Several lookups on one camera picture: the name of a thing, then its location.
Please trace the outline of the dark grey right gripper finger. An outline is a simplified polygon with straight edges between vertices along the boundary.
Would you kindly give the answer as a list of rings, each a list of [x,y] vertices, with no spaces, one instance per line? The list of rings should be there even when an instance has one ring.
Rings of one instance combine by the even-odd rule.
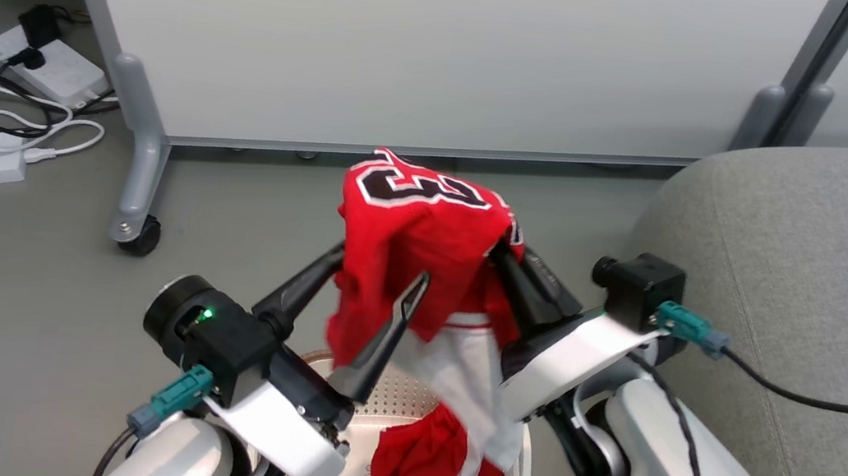
[[[561,316],[576,316],[583,312],[582,303],[538,255],[536,251],[525,248],[522,270],[528,275],[529,282],[533,284],[541,300],[554,307]]]
[[[528,275],[522,270],[523,255],[518,256],[515,253],[510,243],[499,241],[491,249],[487,259],[495,268],[519,335],[533,337],[567,326],[571,322],[571,316],[561,316],[554,307],[541,300],[541,296],[529,282]]]

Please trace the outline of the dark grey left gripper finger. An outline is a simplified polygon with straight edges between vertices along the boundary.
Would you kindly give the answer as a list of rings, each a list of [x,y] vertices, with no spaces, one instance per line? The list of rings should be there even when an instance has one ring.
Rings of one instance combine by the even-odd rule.
[[[412,323],[417,309],[431,282],[430,273],[420,271],[399,298],[392,303],[389,320],[374,334],[371,341],[349,363],[334,369],[327,383],[345,400],[366,404],[381,375]]]
[[[344,253],[344,242],[334,245],[252,306],[256,319],[270,326],[275,339],[292,335],[306,305],[343,268]]]

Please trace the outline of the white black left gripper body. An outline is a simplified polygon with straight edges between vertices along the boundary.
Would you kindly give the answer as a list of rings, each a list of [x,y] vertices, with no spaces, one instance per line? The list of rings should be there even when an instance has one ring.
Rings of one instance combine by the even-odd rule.
[[[346,460],[316,424],[272,381],[262,381],[245,399],[223,407],[216,395],[201,397],[234,436],[285,476],[340,476]]]

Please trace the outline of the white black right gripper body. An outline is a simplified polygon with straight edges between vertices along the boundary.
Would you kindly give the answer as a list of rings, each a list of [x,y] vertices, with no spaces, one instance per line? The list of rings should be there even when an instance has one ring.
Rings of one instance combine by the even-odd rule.
[[[648,369],[668,335],[660,329],[638,333],[601,314],[509,344],[501,354],[502,414],[521,422],[557,398],[617,391],[608,407],[617,436],[652,443],[661,390]]]

